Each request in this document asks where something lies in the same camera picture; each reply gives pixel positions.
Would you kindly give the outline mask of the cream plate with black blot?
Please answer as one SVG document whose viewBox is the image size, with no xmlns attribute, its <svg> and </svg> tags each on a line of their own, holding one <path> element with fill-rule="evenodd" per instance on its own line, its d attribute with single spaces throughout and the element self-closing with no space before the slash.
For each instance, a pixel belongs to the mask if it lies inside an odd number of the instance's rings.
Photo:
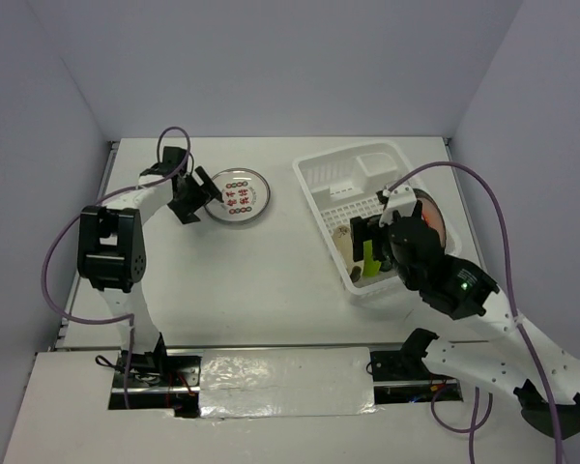
<svg viewBox="0 0 580 464">
<path fill-rule="evenodd" d="M 355 261 L 351 229 L 348 225 L 339 225 L 332 234 L 335 244 L 353 283 L 358 282 L 363 275 L 363 261 Z"/>
</svg>

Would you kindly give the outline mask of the lime green plate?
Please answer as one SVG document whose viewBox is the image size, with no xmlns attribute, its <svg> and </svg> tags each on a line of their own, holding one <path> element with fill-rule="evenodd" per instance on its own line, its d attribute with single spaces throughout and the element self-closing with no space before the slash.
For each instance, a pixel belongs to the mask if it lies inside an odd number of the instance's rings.
<svg viewBox="0 0 580 464">
<path fill-rule="evenodd" d="M 376 277 L 380 273 L 381 262 L 374 257 L 373 242 L 371 240 L 363 243 L 363 278 Z"/>
</svg>

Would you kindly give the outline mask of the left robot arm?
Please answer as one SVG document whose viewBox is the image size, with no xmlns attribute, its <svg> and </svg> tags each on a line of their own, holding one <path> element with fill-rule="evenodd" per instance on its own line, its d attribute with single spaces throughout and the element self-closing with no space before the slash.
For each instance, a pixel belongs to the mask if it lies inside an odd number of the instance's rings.
<svg viewBox="0 0 580 464">
<path fill-rule="evenodd" d="M 200 220 L 196 212 L 222 194 L 199 166 L 188 170 L 191 153 L 165 147 L 158 162 L 141 172 L 134 190 L 108 203 L 87 206 L 79 216 L 77 269 L 121 323 L 125 376 L 135 374 L 155 386 L 169 376 L 170 361 L 161 331 L 149 312 L 141 281 L 147 269 L 143 226 L 162 208 L 183 224 Z"/>
</svg>

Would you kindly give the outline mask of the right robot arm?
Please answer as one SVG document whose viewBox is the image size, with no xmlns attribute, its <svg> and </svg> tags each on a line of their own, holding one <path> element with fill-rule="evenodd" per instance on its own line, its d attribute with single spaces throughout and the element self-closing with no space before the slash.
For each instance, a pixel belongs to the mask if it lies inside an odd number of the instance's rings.
<svg viewBox="0 0 580 464">
<path fill-rule="evenodd" d="M 474 382 L 516 400 L 526 423 L 546 436 L 553 436 L 555 424 L 564 439 L 580 433 L 580 360 L 514 314 L 506 292 L 481 267 L 446 253 L 438 232 L 418 215 L 395 214 L 385 226 L 378 217 L 354 217 L 350 231 L 354 257 L 363 258 L 363 244 L 371 241 L 373 256 L 389 259 L 408 290 L 496 352 L 484 357 L 416 328 L 398 350 L 372 355 L 375 379 L 433 374 Z"/>
</svg>

